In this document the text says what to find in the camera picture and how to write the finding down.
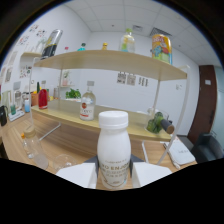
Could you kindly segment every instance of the brown door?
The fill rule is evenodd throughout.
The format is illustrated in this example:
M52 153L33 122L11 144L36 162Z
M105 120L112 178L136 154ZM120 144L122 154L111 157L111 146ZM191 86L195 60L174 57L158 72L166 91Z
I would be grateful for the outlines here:
M188 139L195 144L200 133L209 133L214 120L217 83L213 65L199 66L200 87L199 98L193 123L188 133Z

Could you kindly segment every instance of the green vegetable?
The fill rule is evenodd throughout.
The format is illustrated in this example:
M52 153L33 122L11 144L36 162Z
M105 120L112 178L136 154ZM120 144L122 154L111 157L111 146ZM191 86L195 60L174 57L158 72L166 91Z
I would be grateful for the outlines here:
M162 129L162 126L160 123L163 119L164 119L163 114L161 112L157 112L154 116L154 119L149 120L147 130L152 133L158 134Z
M70 92L66 92L66 98L76 98L80 99L81 98L81 93L79 92L78 89L74 90L70 88Z

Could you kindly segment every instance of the wooden shelf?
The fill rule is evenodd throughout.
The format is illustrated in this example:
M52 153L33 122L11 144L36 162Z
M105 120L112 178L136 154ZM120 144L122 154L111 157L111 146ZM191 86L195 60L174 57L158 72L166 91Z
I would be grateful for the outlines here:
M83 121L79 117L80 103L69 100L53 100L48 102L48 108L40 110L38 106L31 107L32 112L45 115L58 122L82 128L90 131L99 132L98 115L102 111L118 110L115 108L108 108L102 106L95 106L95 117L93 121ZM171 136L165 131L160 134L153 134L144 129L144 124L147 121L147 115L126 111L129 116L129 125L127 131L130 138L139 140L152 140L152 141L170 141Z
M23 54L21 55L21 57L40 57L41 54L40 53L36 53L36 52L23 52Z
M103 69L128 72L160 81L186 79L182 70L157 59L122 51L86 50L40 60L34 67L53 69Z

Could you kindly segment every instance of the poster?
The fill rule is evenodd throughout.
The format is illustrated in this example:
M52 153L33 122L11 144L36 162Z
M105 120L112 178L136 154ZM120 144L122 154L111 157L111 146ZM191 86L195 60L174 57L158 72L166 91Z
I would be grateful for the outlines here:
M20 68L20 76L19 78L28 78L30 77L30 73L31 73L32 67L31 66L22 66Z
M33 24L33 25L30 27L29 32L34 33L34 32L37 30L38 27L39 27L39 25L37 25L37 24Z
M17 42L17 45L25 45L25 43L27 42L27 40L29 39L28 35L22 36L19 41Z
M38 30L38 32L36 33L37 37L44 37L44 35L47 33L46 30L42 29L42 30Z
M7 69L6 76L5 76L5 82L10 82L11 74L12 74L12 67Z
M11 58L9 60L9 66L10 65L13 65L14 61L15 61L15 58L16 58L16 55L17 55L17 51L14 51L11 55Z

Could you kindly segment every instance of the bottle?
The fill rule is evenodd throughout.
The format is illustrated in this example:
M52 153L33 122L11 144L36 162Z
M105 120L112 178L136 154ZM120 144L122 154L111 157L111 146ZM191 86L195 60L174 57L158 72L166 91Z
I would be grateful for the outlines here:
M62 33L62 30L54 30L51 33L44 46L44 50L41 55L41 60L55 55L55 51Z
M27 127L24 130L24 135L26 137L27 148L33 153L34 162L39 168L46 170L48 167L48 159L43 152L34 127L32 125Z
M39 93L39 92L40 92L40 83L37 82L37 93Z
M87 81L87 92L83 94L80 104L80 119L84 121L91 121L94 119L94 108L96 104L96 97L92 92L94 81Z
M41 85L42 85L42 88L39 92L39 95L38 95L38 104L39 104L39 109L46 109L47 108L47 90L45 89L45 84L46 84L46 81L42 81L41 82Z
M25 100L25 106L24 106L24 108L25 108L25 112L30 112L30 101L27 99L27 100Z
M99 114L101 128L97 157L103 185L108 189L122 189L128 178L131 143L126 128L128 113L104 111Z
M135 53L135 39L132 36L132 29L126 29L126 34L121 38L119 50Z
M85 43L82 43L81 44L81 48L79 48L78 51L85 51L86 50L85 49L85 46L86 46L86 44Z
M65 47L64 53L68 53L68 47Z
M107 43L103 43L103 47L102 47L102 50L107 50Z
M27 146L27 143L26 143L26 140L25 140L25 135L24 133L21 134L21 138L23 139L23 148L28 156L29 159L32 159L34 157L33 153L30 152L30 150L28 149L28 146Z

